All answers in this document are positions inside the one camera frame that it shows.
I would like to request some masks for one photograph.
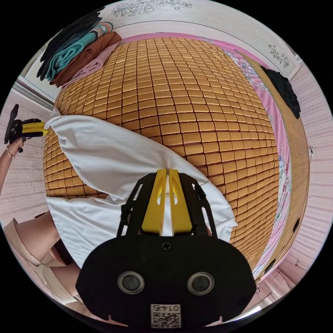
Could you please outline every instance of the pink bedsheet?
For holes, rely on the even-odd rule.
[[[156,37],[174,37],[174,38],[203,40],[208,43],[212,43],[217,47],[220,47],[226,54],[228,54],[232,58],[235,64],[241,69],[245,77],[249,80],[250,84],[256,91],[263,106],[265,107],[265,110],[270,119],[275,136],[277,152],[279,155],[280,174],[279,174],[278,208],[276,211],[276,218],[274,221],[273,231],[268,241],[268,244],[262,254],[262,257],[260,258],[257,266],[253,269],[253,276],[254,278],[257,278],[262,269],[269,263],[271,256],[280,240],[283,228],[285,226],[285,222],[287,220],[288,211],[289,211],[289,202],[290,202],[290,189],[291,189],[290,149],[289,149],[287,134],[284,127],[284,122],[278,106],[276,105],[273,97],[271,96],[265,84],[262,82],[262,80],[255,72],[255,70],[237,51],[251,57],[252,59],[257,61],[260,65],[265,66],[266,68],[269,68],[269,66],[266,65],[259,58],[248,52],[247,50],[244,50],[243,48],[240,48],[236,45],[189,34],[178,34],[178,33],[143,34],[143,35],[124,38],[120,42],[120,44],[149,39],[149,38],[156,38]]]

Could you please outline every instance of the bracelet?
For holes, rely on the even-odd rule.
[[[9,157],[13,160],[15,158],[15,155],[13,155],[10,151],[9,151],[9,145],[7,146],[7,153],[9,155]]]

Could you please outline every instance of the black garment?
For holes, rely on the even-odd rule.
[[[299,106],[297,96],[292,90],[289,80],[283,77],[280,73],[275,72],[274,70],[267,69],[263,66],[261,66],[261,68],[272,81],[275,89],[281,95],[281,97],[290,108],[296,119],[299,119],[301,108]]]
[[[101,17],[98,17],[96,18],[94,21],[90,21],[90,26],[84,31],[85,33],[88,33],[93,27],[96,26],[97,23],[99,23],[101,21]],[[37,72],[37,77],[40,77],[40,80],[43,81],[45,79],[45,76],[49,70],[49,65],[50,65],[50,62],[51,60],[53,59],[53,56],[55,54],[58,53],[58,51],[61,49],[61,47],[69,42],[71,39],[74,39],[76,38],[78,35],[80,35],[82,33],[79,32],[79,33],[75,33],[69,40],[65,41],[64,43],[62,43],[52,54],[50,54],[49,56],[46,57],[46,59],[44,60],[44,62],[42,63],[41,67],[39,68],[38,72]]]
[[[52,57],[57,53],[57,50],[70,39],[73,38],[74,35],[77,35],[83,31],[89,31],[92,27],[94,27],[98,22],[101,21],[102,18],[98,17],[100,11],[103,10],[105,6],[95,10],[94,12],[88,13],[85,16],[79,18],[74,21],[64,29],[62,29],[58,35],[56,35],[48,44],[46,50],[44,51],[41,62],[44,62],[40,69],[38,70],[37,77],[41,77],[41,81],[45,78],[46,64],[48,65],[52,59]]]

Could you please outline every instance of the floral wall decoration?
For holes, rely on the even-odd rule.
[[[280,63],[280,65],[283,64],[283,68],[286,68],[290,65],[289,59],[286,56],[286,54],[284,52],[280,53],[276,49],[276,45],[269,44],[268,47],[270,48],[271,55],[273,56],[273,58],[276,59]]]
[[[135,16],[136,14],[148,14],[156,7],[171,6],[175,10],[192,8],[190,3],[181,0],[136,0],[133,3],[122,2],[117,4],[111,11],[113,16]]]

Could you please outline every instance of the white sheet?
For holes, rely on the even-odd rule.
[[[229,203],[201,172],[170,149],[94,117],[60,116],[57,109],[45,127],[58,135],[80,178],[110,195],[105,200],[47,197],[61,239],[80,267],[93,249],[116,236],[121,205],[136,182],[157,169],[177,169],[197,179],[211,205],[218,237],[230,240],[237,223]],[[163,236],[171,235],[170,201],[166,200]]]

